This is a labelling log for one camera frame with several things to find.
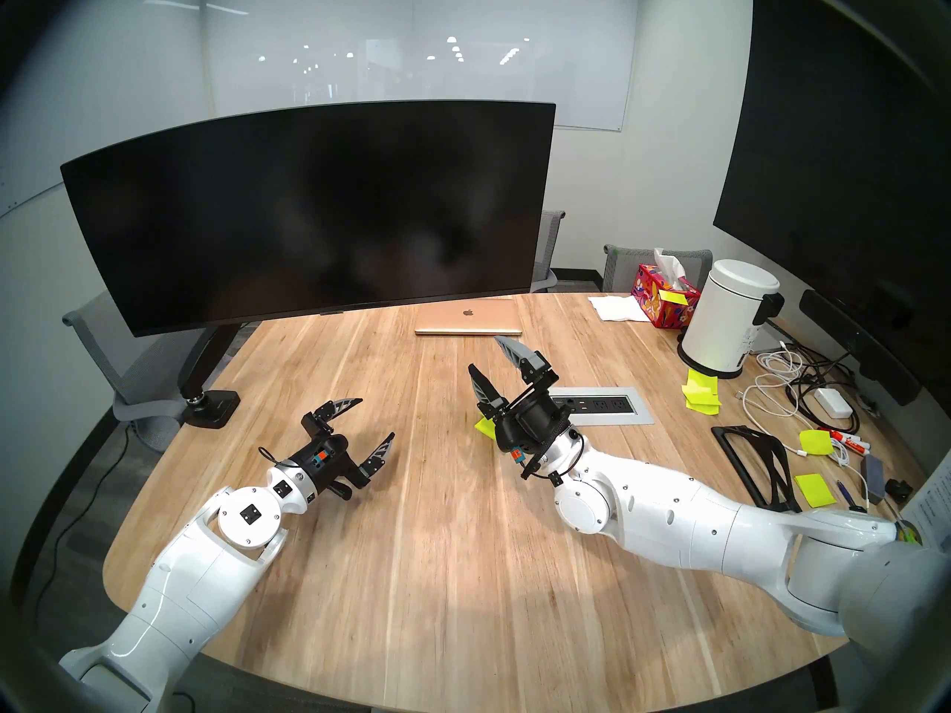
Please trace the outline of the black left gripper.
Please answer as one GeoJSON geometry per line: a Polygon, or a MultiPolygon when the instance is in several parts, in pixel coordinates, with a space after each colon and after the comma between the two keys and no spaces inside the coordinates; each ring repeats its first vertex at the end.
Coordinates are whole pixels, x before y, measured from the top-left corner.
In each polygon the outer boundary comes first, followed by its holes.
{"type": "Polygon", "coordinates": [[[317,494],[328,491],[342,500],[350,500],[353,489],[367,487],[371,478],[386,464],[396,436],[394,432],[389,433],[358,465],[347,452],[347,437],[334,433],[330,426],[334,418],[362,402],[360,397],[329,400],[302,417],[302,426],[312,440],[294,453],[294,463],[313,483],[317,494]]]}

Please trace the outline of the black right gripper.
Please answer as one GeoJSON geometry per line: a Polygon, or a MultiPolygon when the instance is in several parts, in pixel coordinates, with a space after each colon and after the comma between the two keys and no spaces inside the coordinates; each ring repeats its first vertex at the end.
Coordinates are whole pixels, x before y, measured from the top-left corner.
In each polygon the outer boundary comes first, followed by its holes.
{"type": "Polygon", "coordinates": [[[559,376],[542,353],[532,351],[520,341],[507,336],[495,336],[494,341],[530,390],[510,402],[471,363],[468,373],[477,407],[484,418],[493,421],[499,450],[511,453],[518,449],[529,455],[542,455],[571,423],[569,406],[556,403],[549,393],[559,376]]]}

